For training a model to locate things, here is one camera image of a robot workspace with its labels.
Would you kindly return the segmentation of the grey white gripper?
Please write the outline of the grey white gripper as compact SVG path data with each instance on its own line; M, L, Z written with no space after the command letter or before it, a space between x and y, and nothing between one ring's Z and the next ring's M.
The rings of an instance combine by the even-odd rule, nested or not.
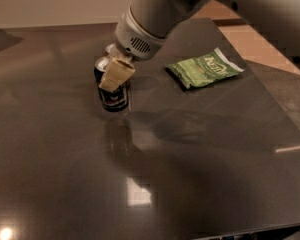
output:
M144 30L134 19L131 8L121 16L115 29L117 49L136 60L153 58L166 42ZM126 60L112 58L105 68L99 87L114 92L135 73L134 66Z

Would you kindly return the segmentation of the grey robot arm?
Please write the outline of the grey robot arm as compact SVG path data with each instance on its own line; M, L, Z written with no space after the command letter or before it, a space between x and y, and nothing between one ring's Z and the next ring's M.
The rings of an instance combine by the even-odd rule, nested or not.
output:
M115 91L134 73L134 60L153 58L181 22L211 1L239 16L300 70L300 0L131 0L99 86Z

